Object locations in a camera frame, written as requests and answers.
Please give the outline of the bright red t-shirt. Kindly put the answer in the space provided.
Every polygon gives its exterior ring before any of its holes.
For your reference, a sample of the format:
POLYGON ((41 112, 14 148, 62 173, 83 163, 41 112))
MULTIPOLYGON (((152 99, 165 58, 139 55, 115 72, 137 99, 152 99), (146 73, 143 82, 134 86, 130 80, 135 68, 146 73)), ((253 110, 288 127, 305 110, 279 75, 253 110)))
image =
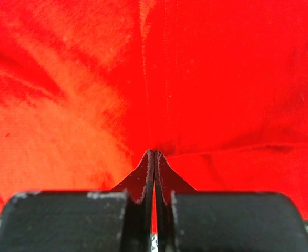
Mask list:
POLYGON ((0 1, 0 212, 111 189, 147 149, 308 220, 308 1, 0 1))

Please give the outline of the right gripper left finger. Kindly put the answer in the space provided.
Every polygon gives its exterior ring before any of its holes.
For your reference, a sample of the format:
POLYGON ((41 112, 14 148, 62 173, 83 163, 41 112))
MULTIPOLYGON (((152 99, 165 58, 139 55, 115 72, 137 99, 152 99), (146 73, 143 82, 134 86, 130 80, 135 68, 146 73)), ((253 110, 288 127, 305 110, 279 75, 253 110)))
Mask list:
POLYGON ((26 191, 0 213, 0 251, 150 251, 154 152, 109 191, 26 191))

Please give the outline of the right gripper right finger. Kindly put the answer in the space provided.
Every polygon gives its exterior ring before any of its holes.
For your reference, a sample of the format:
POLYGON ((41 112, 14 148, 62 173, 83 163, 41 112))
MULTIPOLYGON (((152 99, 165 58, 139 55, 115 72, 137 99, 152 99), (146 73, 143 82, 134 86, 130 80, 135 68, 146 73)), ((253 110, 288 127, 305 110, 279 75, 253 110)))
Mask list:
POLYGON ((198 192, 154 153, 159 251, 308 251, 294 203, 274 192, 198 192))

